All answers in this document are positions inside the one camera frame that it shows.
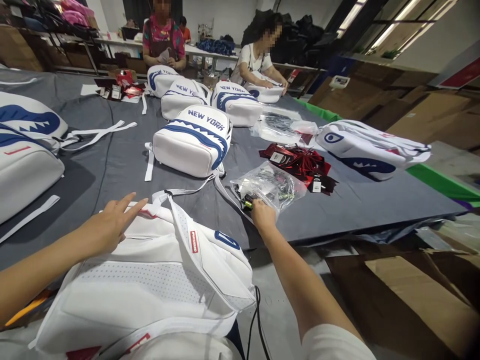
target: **clear plastic bag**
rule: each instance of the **clear plastic bag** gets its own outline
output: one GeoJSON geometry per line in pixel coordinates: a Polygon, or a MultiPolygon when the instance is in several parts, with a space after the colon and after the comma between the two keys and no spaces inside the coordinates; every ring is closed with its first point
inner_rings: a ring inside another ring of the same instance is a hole
{"type": "Polygon", "coordinates": [[[307,192],[302,181],[269,161],[265,161],[240,178],[231,180],[230,183],[240,200],[245,195],[250,195],[253,199],[262,199],[275,209],[277,218],[283,210],[294,201],[303,198],[307,192]]]}
{"type": "Polygon", "coordinates": [[[273,143],[292,145],[301,143],[302,133],[317,134],[318,126],[314,122],[303,120],[296,111],[270,105],[263,107],[263,113],[250,128],[250,133],[273,143]]]}

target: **black cord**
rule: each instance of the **black cord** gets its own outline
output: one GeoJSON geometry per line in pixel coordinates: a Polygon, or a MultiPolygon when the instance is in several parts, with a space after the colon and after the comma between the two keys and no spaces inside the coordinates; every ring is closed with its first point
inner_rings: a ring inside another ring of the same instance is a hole
{"type": "Polygon", "coordinates": [[[265,353],[266,359],[270,360],[269,352],[267,351],[267,346],[266,346],[265,339],[264,339],[264,332],[263,332],[263,328],[262,328],[262,323],[260,322],[261,294],[260,294],[259,287],[256,286],[256,285],[255,285],[255,298],[256,298],[256,309],[255,309],[255,312],[253,313],[253,316],[251,318],[250,330],[249,330],[249,333],[248,333],[248,346],[246,348],[246,360],[249,360],[250,340],[252,339],[252,328],[254,326],[255,316],[256,316],[256,319],[257,319],[257,323],[258,323],[258,333],[260,335],[260,341],[261,341],[261,346],[263,347],[263,352],[265,353]]]}

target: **hand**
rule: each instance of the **hand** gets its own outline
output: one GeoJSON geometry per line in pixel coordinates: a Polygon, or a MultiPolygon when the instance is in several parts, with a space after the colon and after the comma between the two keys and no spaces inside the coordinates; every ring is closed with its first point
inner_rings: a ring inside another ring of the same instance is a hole
{"type": "Polygon", "coordinates": [[[281,95],[283,96],[283,95],[285,95],[285,94],[287,93],[287,89],[289,88],[289,85],[290,85],[290,84],[289,84],[289,82],[288,82],[287,80],[283,79],[283,80],[281,81],[281,85],[282,85],[283,88],[284,88],[284,89],[283,89],[283,92],[281,93],[281,95]]]}
{"type": "Polygon", "coordinates": [[[177,62],[175,61],[175,59],[173,57],[169,57],[168,58],[168,61],[166,62],[166,64],[169,66],[169,67],[172,67],[174,69],[177,69],[177,62]]]}
{"type": "Polygon", "coordinates": [[[267,89],[271,89],[274,87],[274,85],[268,80],[260,80],[257,85],[267,89]]]}
{"type": "Polygon", "coordinates": [[[148,201],[148,198],[144,198],[125,212],[135,195],[132,192],[120,201],[110,201],[102,212],[93,215],[78,229],[58,241],[75,252],[79,261],[111,253],[125,239],[124,231],[148,201]]]}
{"type": "Polygon", "coordinates": [[[262,200],[253,200],[251,218],[260,234],[275,229],[276,227],[275,223],[277,222],[277,214],[275,213],[275,210],[265,204],[262,200]]]}

